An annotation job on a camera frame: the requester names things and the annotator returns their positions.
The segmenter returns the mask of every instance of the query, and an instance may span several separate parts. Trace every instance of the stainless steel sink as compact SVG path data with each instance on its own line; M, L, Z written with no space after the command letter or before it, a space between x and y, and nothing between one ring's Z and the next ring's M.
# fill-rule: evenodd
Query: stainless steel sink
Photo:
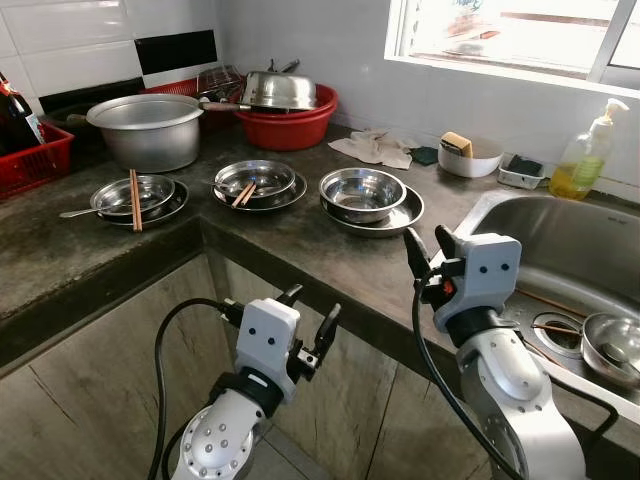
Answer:
M640 405L640 392L610 384L584 363L580 337L532 328L552 322L579 330L596 312L640 316L640 209L492 192L456 229L463 235L488 232L522 243L517 290L503 316L517 320L525 340L574 374ZM442 259L439 253L432 264Z

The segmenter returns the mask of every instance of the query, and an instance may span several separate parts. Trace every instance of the sponge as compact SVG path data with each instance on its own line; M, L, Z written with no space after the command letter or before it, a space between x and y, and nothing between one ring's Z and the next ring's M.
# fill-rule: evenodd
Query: sponge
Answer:
M462 157L473 158L471 140L454 132L447 132L440 138L442 148Z

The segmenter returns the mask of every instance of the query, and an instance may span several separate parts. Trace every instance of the stacked plates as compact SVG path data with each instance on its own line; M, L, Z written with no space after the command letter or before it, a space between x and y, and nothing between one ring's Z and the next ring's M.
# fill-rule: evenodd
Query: stacked plates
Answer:
M336 170L320 180L319 189L324 212L347 232L363 237L398 235L424 211L415 190L380 170Z
M231 205L244 188L254 182L256 189L244 206L235 210L269 212L298 201L307 191L302 175L280 162L247 160L233 163L220 170L213 179L211 192L222 204Z
M177 214L189 200L189 189L163 175L138 175L143 229L161 225ZM93 194L91 208L102 220L123 228L133 227L131 190L125 178L105 185Z

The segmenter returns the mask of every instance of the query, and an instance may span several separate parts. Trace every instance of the bottle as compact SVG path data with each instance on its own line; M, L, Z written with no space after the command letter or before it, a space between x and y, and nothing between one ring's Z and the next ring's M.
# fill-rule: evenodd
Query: bottle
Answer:
M0 72L0 152L6 155L43 143L40 121Z
M591 191L611 153L612 116L619 110L627 111L629 107L620 100L610 98L605 114L593 121L588 132L579 134L569 142L549 183L549 191L553 195L582 200Z

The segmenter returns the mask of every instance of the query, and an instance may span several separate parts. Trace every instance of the white bowl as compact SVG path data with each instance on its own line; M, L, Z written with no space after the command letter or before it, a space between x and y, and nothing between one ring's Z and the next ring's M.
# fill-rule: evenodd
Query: white bowl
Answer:
M484 138L470 138L473 144L473 158L451 153L442 145L438 146L438 163L447 172L467 178L478 178L493 172L502 160L502 147Z

